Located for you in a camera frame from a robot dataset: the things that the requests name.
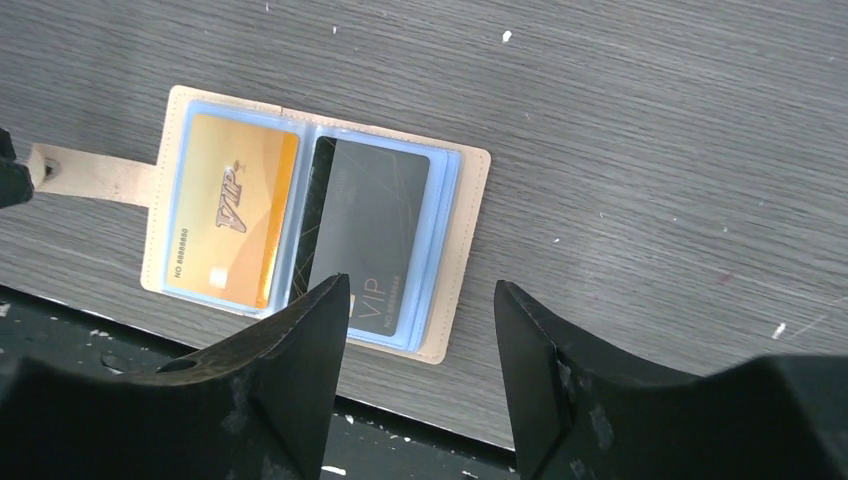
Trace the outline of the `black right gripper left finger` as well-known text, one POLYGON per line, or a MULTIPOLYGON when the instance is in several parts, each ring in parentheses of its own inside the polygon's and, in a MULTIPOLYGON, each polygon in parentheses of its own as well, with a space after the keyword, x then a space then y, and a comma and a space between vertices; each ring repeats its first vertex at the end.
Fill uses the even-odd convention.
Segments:
POLYGON ((1 364, 5 479, 316 479, 345 349, 337 274, 153 373, 1 364))

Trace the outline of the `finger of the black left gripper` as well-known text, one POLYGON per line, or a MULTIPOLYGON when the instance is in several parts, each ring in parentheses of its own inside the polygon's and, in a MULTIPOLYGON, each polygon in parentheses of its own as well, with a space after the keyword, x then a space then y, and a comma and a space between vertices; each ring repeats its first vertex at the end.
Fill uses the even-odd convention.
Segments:
POLYGON ((29 169, 17 162, 10 133, 1 129, 1 208, 30 201, 34 185, 29 169))

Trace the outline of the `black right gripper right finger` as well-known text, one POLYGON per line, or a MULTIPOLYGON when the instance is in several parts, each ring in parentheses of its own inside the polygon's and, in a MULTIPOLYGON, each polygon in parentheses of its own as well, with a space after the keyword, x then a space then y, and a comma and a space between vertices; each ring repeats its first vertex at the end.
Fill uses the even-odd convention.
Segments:
POLYGON ((847 360, 765 355, 698 376, 559 317, 517 284, 494 293, 524 479, 843 479, 847 360))

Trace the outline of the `beige leather card holder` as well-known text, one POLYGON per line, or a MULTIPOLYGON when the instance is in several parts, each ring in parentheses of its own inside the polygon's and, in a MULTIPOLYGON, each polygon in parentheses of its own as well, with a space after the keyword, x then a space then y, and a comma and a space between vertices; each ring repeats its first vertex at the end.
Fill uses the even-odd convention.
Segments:
POLYGON ((379 337, 362 334, 349 325, 348 339, 366 348, 439 364, 446 355, 491 165, 490 154, 484 149, 177 85, 169 94, 154 164, 38 143, 33 145, 25 164, 39 192, 102 199, 147 209, 140 274, 146 290, 236 315, 261 318, 295 300, 290 299, 289 288, 313 154, 320 136, 412 152, 430 159, 397 331, 391 337, 379 337), (162 289, 180 145, 188 130, 188 115, 199 108, 273 119, 301 136, 277 253, 271 303, 261 310, 236 309, 162 289))

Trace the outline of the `gold VIP card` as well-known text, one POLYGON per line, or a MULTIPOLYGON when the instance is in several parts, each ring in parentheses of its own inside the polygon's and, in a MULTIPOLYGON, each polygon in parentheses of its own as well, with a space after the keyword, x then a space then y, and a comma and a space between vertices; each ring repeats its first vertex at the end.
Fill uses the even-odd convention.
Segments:
POLYGON ((271 303, 300 134, 199 108, 187 117, 162 289, 236 309, 271 303))

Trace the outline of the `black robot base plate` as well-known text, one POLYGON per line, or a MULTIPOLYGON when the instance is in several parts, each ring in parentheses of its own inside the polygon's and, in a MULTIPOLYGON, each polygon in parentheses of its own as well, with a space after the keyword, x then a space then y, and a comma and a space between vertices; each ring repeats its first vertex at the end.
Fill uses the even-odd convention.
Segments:
MULTIPOLYGON (((1 354, 33 354, 87 374, 153 371, 191 347, 58 300, 1 289, 1 354)), ((342 396, 324 479, 515 479, 513 453, 342 396)))

